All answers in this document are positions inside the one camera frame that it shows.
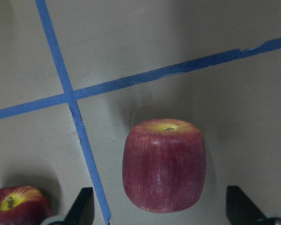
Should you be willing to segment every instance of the red apple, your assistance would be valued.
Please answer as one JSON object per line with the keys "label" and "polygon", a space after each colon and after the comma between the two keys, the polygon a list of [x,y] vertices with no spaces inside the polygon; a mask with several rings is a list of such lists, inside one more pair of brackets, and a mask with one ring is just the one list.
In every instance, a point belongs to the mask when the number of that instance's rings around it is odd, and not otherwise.
{"label": "red apple", "polygon": [[0,189],[0,225],[40,225],[51,215],[49,201],[37,188]]}
{"label": "red apple", "polygon": [[187,209],[200,198],[206,172],[202,133],[176,119],[142,122],[130,131],[123,184],[137,207],[157,213]]}

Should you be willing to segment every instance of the apple stem cavity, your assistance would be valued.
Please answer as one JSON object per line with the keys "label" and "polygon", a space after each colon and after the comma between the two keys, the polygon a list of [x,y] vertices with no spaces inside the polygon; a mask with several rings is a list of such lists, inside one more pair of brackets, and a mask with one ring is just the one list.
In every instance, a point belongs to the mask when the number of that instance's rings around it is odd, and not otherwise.
{"label": "apple stem cavity", "polygon": [[174,128],[168,127],[168,128],[163,129],[163,130],[174,130]]}
{"label": "apple stem cavity", "polygon": [[8,197],[6,202],[8,203],[8,208],[11,209],[14,206],[14,199],[12,197]]}

